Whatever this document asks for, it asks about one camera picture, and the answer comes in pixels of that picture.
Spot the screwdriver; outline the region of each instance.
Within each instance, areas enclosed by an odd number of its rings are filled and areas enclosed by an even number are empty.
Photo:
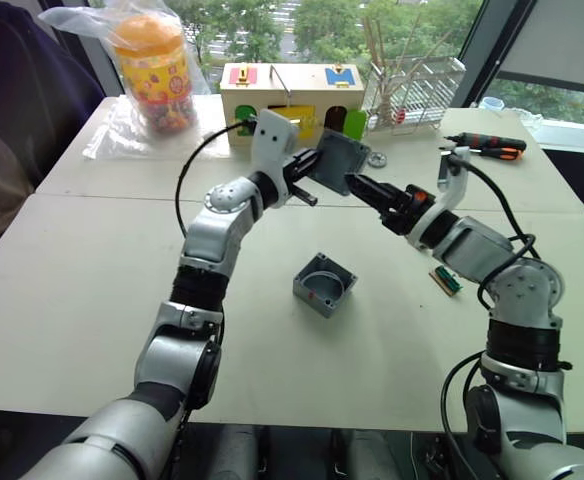
[[[495,135],[481,135],[480,133],[463,132],[458,135],[445,137],[452,140],[458,147],[470,148],[514,148],[525,151],[527,145],[523,140],[516,138],[497,137]]]
[[[451,150],[448,150],[445,147],[440,147],[439,150],[442,150],[441,153],[444,155],[452,153]],[[471,148],[470,151],[478,153],[482,157],[498,158],[500,160],[508,161],[518,160],[523,156],[523,152],[516,148]]]

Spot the plastic jar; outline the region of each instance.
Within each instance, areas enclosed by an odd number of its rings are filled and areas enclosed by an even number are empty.
[[[114,30],[112,44],[126,92],[158,132],[177,132],[192,122],[192,86],[178,21],[134,15]]]

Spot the robotic arm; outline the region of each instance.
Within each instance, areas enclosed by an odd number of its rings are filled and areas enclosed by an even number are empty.
[[[222,301],[241,240],[268,207],[291,195],[316,199],[294,184],[318,153],[292,155],[298,128],[263,110],[252,144],[255,171],[213,188],[190,226],[169,300],[136,364],[134,391],[96,412],[48,452],[24,479],[159,478],[178,430],[205,406],[221,361]]]
[[[563,281],[541,260],[515,259],[510,240],[500,233],[450,211],[467,180],[467,170],[454,160],[469,158],[463,147],[443,159],[449,168],[439,201],[414,185],[402,191],[363,175],[346,179],[385,227],[418,249],[431,249],[462,277],[484,283],[494,302],[480,358],[487,384],[472,388],[465,401],[475,447],[506,478],[584,479],[584,450],[566,445],[562,369],[569,364],[558,359],[562,320],[552,313]]]

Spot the window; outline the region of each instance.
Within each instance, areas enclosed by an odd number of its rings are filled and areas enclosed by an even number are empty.
[[[223,65],[232,61],[355,63],[365,73],[369,61],[379,57],[428,52],[456,56],[482,0],[166,3],[181,17],[186,37],[213,88]]]
[[[547,120],[584,124],[584,92],[497,78],[485,95],[500,98],[506,107],[540,113]]]

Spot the gray metal box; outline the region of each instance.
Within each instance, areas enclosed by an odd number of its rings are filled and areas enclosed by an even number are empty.
[[[330,317],[352,289],[356,276],[317,253],[294,277],[292,292],[324,317]]]
[[[361,171],[370,147],[326,128],[316,148],[321,152],[321,160],[309,177],[340,195],[349,195],[345,174]]]

